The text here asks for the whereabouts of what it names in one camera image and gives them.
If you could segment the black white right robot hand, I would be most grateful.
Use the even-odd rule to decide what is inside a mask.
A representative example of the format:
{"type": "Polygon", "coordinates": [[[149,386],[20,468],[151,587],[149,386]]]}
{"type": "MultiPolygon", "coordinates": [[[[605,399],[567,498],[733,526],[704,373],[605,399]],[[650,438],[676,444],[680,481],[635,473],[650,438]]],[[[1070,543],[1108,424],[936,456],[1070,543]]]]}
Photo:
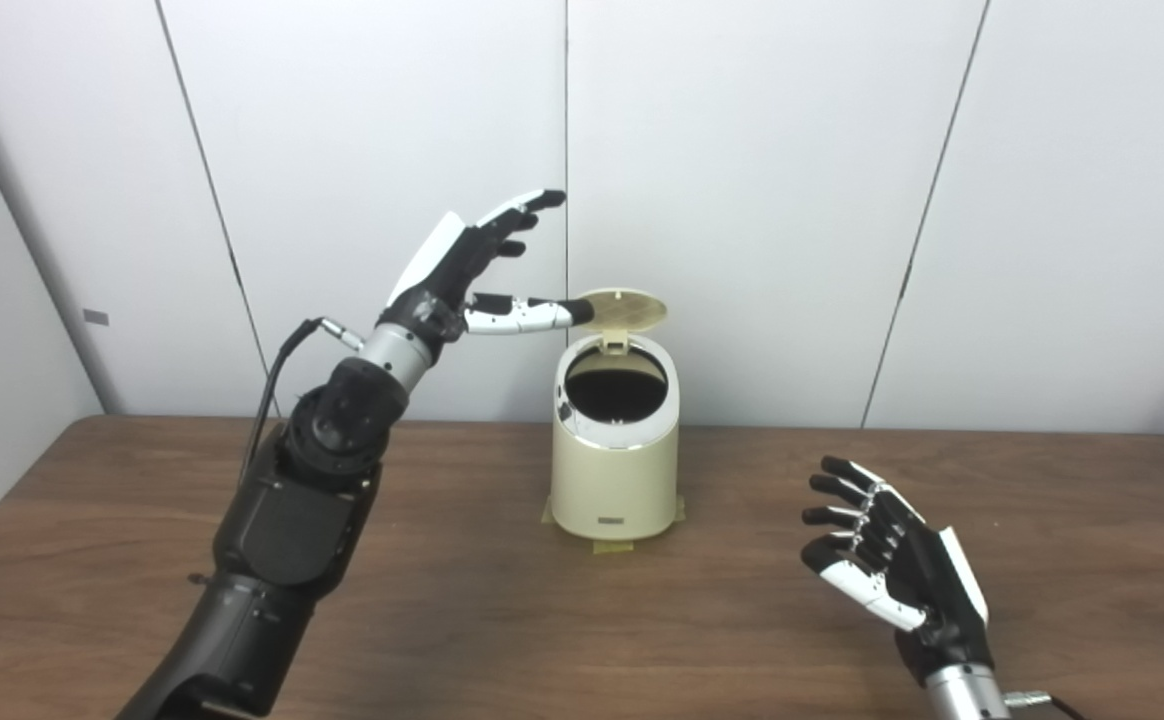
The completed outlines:
{"type": "Polygon", "coordinates": [[[954,528],[937,529],[883,477],[825,456],[810,489],[837,505],[803,509],[828,527],[800,557],[844,597],[892,626],[899,656],[917,683],[946,666],[994,669],[989,607],[954,528]]]}

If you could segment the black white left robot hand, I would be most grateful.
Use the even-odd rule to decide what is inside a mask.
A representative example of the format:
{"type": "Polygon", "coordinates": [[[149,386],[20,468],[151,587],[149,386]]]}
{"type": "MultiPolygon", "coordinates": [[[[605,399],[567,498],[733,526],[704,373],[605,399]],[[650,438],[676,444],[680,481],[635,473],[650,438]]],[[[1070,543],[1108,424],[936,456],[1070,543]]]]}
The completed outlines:
{"type": "Polygon", "coordinates": [[[535,228],[541,211],[565,201],[562,190],[521,193],[474,224],[449,211],[409,261],[379,322],[402,328],[427,348],[432,359],[464,334],[527,334],[590,323],[596,311],[585,299],[519,299],[471,291],[492,261],[519,258],[526,251],[514,233],[535,228]]]}

